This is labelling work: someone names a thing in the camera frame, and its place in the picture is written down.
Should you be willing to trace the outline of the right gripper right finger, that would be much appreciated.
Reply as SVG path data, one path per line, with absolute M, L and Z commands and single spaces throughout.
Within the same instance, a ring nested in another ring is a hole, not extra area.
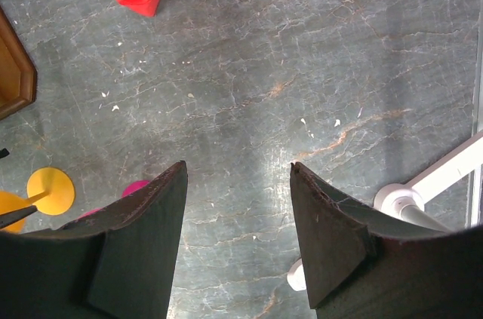
M 403 222 L 291 166 L 309 306 L 320 318 L 480 318 L 482 229 Z

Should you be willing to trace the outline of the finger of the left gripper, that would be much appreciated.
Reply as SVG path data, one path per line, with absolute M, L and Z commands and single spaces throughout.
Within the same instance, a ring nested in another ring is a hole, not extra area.
M 3 213 L 1 218 L 1 228 L 6 229 L 8 226 L 19 222 L 22 219 L 27 218 L 28 216 L 37 212 L 38 209 L 35 205 L 31 205 L 28 207 L 24 207 L 18 210 L 13 210 L 7 213 Z

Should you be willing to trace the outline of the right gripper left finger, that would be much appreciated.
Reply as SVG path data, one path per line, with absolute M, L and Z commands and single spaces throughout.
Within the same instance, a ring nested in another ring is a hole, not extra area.
M 188 188 L 184 161 L 52 230 L 1 234 L 3 318 L 164 318 Z

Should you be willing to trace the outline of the orange wine glass front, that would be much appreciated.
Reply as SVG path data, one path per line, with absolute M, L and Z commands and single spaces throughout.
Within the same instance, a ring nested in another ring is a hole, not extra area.
M 65 213 L 75 201 L 75 186 L 71 178 L 61 169 L 43 167 L 35 171 L 26 184 L 27 198 L 11 192 L 1 191 L 1 215 L 13 210 L 35 205 L 37 212 L 49 216 Z M 2 231 L 20 233 L 26 218 Z

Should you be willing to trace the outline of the magenta wine glass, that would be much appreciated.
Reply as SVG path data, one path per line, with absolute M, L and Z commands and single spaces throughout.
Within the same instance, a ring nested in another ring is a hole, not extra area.
M 145 187 L 146 185 L 148 185 L 150 183 L 149 180 L 138 180 L 138 181 L 135 181 L 135 182 L 132 182 L 123 192 L 122 192 L 122 196 L 121 198 L 124 198 L 124 197 L 127 197 L 129 196 L 130 194 L 138 191 L 139 189 Z M 86 213 L 83 213 L 79 218 L 83 218 L 83 217 L 86 217 L 86 216 L 90 216 L 94 213 L 96 213 L 97 211 L 99 210 L 102 210 L 102 207 L 100 208 L 96 208 L 94 210 L 91 210 L 91 211 L 88 211 Z

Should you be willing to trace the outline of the gold wine glass rack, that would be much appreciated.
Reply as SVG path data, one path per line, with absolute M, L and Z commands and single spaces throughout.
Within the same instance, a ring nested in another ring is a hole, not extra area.
M 1 10 L 1 119 L 35 101 L 37 71 L 6 14 Z

